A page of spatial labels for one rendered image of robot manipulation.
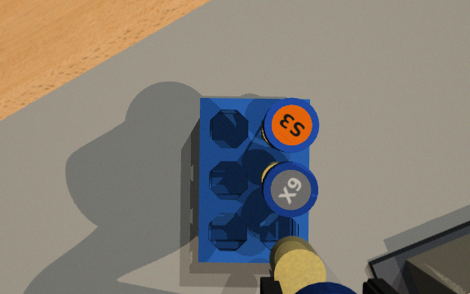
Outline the blue tube rack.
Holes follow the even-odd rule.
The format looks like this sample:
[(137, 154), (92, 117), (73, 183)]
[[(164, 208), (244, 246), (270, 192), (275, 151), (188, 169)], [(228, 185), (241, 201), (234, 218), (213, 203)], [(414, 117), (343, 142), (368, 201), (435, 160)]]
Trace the blue tube rack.
[(309, 169), (309, 147), (284, 153), (261, 138), (264, 116), (279, 100), (200, 98), (198, 251), (214, 262), (269, 263), (278, 239), (308, 241), (308, 212), (280, 216), (262, 194), (260, 173), (271, 162)]

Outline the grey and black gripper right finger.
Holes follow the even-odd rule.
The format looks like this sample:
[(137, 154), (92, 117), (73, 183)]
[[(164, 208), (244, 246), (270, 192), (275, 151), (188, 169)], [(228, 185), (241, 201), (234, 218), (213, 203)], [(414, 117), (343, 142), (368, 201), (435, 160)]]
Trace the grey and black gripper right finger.
[(362, 294), (399, 294), (382, 278), (368, 278), (363, 283)]

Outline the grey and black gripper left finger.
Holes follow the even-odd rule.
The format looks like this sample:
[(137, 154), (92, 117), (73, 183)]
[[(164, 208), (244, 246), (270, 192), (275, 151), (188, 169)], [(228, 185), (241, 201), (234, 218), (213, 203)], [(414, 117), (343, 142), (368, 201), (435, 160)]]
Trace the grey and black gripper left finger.
[(274, 277), (260, 277), (260, 294), (283, 294), (279, 281)]

